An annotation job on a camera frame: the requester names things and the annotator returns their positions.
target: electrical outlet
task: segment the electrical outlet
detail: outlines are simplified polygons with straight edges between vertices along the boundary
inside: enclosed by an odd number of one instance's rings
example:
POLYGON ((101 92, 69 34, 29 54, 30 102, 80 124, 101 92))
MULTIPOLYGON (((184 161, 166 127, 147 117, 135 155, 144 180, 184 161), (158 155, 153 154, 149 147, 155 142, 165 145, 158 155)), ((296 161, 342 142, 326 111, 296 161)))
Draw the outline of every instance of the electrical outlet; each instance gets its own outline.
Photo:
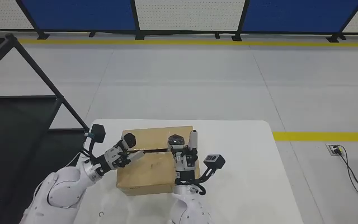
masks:
POLYGON ((327 149, 329 151, 329 153, 331 154, 331 156, 339 156, 339 154, 335 153, 335 149, 339 149, 342 152, 342 156, 345 156, 345 153, 343 152, 342 148, 339 147, 336 144, 326 144, 327 149))

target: white wall panel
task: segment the white wall panel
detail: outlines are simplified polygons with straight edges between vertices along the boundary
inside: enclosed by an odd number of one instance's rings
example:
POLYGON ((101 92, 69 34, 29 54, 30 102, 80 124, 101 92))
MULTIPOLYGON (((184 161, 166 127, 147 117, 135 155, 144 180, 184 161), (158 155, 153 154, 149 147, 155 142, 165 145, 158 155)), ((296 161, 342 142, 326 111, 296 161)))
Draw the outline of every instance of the white wall panel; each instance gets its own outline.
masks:
POLYGON ((0 0, 0 29, 33 29, 15 0, 0 0))
POLYGON ((356 13, 343 32, 358 32, 358 13, 356 13))
POLYGON ((141 30, 237 30, 244 0, 135 0, 141 30))

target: white table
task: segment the white table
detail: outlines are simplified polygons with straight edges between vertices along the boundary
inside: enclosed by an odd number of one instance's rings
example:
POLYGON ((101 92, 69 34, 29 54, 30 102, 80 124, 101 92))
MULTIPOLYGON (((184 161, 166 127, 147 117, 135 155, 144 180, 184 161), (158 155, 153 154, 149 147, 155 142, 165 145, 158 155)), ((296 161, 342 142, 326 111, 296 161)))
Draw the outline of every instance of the white table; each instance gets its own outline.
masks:
MULTIPOLYGON (((203 184, 207 194, 202 201, 216 224, 303 223, 266 122, 99 119, 93 123, 106 130, 104 143, 95 144, 95 156, 111 148, 125 129, 192 125, 198 131, 201 172, 206 169, 202 162, 206 155, 219 153, 226 159, 224 167, 203 184)), ((128 197, 116 188, 116 171, 110 171, 87 189, 75 223, 166 223, 173 202, 171 194, 128 197)))

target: black camera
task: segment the black camera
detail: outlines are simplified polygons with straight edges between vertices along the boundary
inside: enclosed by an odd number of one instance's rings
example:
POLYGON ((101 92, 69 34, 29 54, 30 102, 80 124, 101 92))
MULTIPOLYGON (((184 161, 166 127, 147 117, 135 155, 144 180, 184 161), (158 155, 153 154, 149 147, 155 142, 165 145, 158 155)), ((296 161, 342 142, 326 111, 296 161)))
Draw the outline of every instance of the black camera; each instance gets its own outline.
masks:
POLYGON ((225 159, 221 155, 208 155, 204 160, 204 164, 213 170, 221 169, 225 164, 225 159))

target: black metal frame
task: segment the black metal frame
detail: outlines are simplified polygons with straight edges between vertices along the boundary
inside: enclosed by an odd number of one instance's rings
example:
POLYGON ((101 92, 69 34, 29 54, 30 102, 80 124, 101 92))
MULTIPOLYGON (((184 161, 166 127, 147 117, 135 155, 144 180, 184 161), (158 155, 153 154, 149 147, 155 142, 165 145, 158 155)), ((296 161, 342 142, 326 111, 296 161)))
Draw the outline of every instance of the black metal frame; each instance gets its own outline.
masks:
POLYGON ((337 40, 337 38, 341 38, 342 40, 346 40, 346 37, 343 35, 343 30, 346 28, 346 26, 349 24, 349 22, 353 19, 353 17, 357 14, 358 12, 358 5, 357 7, 353 10, 352 14, 349 15, 348 19, 346 20, 346 22, 342 25, 341 29, 339 30, 339 32, 333 34, 332 36, 326 38, 330 43, 338 43, 339 41, 337 40))
POLYGON ((242 41, 241 34, 287 34, 287 35, 332 35, 327 38, 329 42, 336 43, 338 42, 337 38, 345 39, 344 35, 358 35, 358 32, 346 32, 343 30, 352 20, 354 15, 358 11, 358 6, 355 8, 353 13, 349 16, 347 21, 342 25, 339 32, 332 34, 332 32, 286 32, 286 31, 244 31, 243 25, 245 22, 246 14, 249 8, 250 0, 245 0, 242 14, 240 17, 239 26, 236 31, 195 31, 195 30, 140 30, 139 20, 135 6, 135 0, 130 0, 131 10, 135 22, 135 30, 66 30, 66 29, 40 29, 35 23, 34 19, 30 15, 29 11, 26 9, 25 5, 22 3, 22 0, 16 0, 20 9, 25 14, 26 18, 29 20, 30 24, 34 29, 0 29, 0 31, 18 31, 18 32, 33 32, 36 31, 39 35, 38 39, 44 40, 49 37, 49 34, 45 32, 88 32, 89 37, 94 37, 97 32, 111 33, 111 34, 134 34, 135 40, 144 40, 146 35, 171 35, 171 34, 214 34, 215 38, 219 39, 220 34, 235 34, 232 36, 233 41, 242 41))
POLYGON ((233 41, 242 41, 240 34, 242 33, 242 27, 244 26, 244 22, 245 22, 245 18, 246 18, 246 14, 247 14, 249 5, 250 5, 250 0, 245 0, 244 7, 241 12, 239 27, 237 28, 235 35, 231 37, 233 41))
POLYGON ((27 20, 30 22, 30 24, 33 26, 33 28, 35 29, 35 31, 39 35, 38 40, 46 40, 50 35, 45 34, 42 30, 40 30, 40 28, 35 23, 35 20, 30 15, 30 12, 27 10, 25 5, 22 3, 22 0, 16 0, 16 3, 18 4, 18 6, 20 7, 20 9, 23 12, 23 14, 25 14, 27 20))
POLYGON ((135 30, 70 30, 70 29, 40 29, 36 24, 35 20, 32 18, 30 12, 27 10, 25 5, 23 4, 22 0, 16 0, 16 3, 23 11, 23 14, 26 16, 30 24, 34 27, 34 29, 27 29, 27 30, 0 30, 0 31, 36 31, 39 35, 38 40, 46 40, 50 34, 45 34, 45 32, 89 32, 89 37, 94 37, 97 32, 105 32, 110 34, 135 34, 135 30))
MULTIPOLYGON (((246 15, 246 11, 248 8, 249 0, 245 1, 245 5, 243 8, 242 14, 246 15)), ((198 30, 141 30, 139 26, 139 20, 138 20, 138 14, 136 12, 136 6, 135 6, 135 0, 130 0, 130 5, 132 9, 132 14, 135 22, 135 40, 144 40, 146 35, 172 35, 172 34, 214 34, 216 39, 220 39, 220 34, 237 34, 238 30, 232 30, 232 31, 198 31, 198 30)))
MULTIPOLYGON (((0 99, 7 99, 11 102, 20 101, 31 101, 31 100, 39 100, 39 101, 48 101, 53 99, 52 108, 49 110, 49 117, 43 122, 43 124, 39 127, 39 130, 34 134, 34 138, 31 139, 29 151, 25 154, 25 160, 21 162, 21 167, 28 167, 31 161, 34 159, 35 154, 38 148, 41 146, 43 139, 47 135, 48 132, 56 131, 56 132, 68 132, 70 130, 74 131, 74 133, 78 132, 88 132, 89 127, 85 124, 85 122, 79 117, 79 115, 75 112, 75 110, 71 107, 69 102, 65 99, 65 97, 60 93, 60 91, 54 86, 51 80, 46 76, 43 70, 37 65, 37 63, 33 60, 33 58, 28 54, 25 48, 20 44, 16 37, 13 34, 7 34, 4 39, 0 39, 0 60, 12 49, 15 48, 21 56, 28 62, 28 64, 35 70, 35 72, 39 75, 39 77, 46 83, 46 85, 52 90, 54 95, 43 95, 43 96, 0 96, 0 99), (71 128, 71 129, 50 129, 50 126, 55 119, 60 107, 64 105, 68 111, 75 117, 77 122, 82 126, 82 128, 71 128)), ((16 186, 19 185, 20 181, 24 176, 23 169, 19 169, 15 171, 16 180, 9 183, 12 186, 11 189, 16 189, 16 186)), ((7 203, 13 197, 14 192, 9 192, 6 201, 2 203, 7 203)))

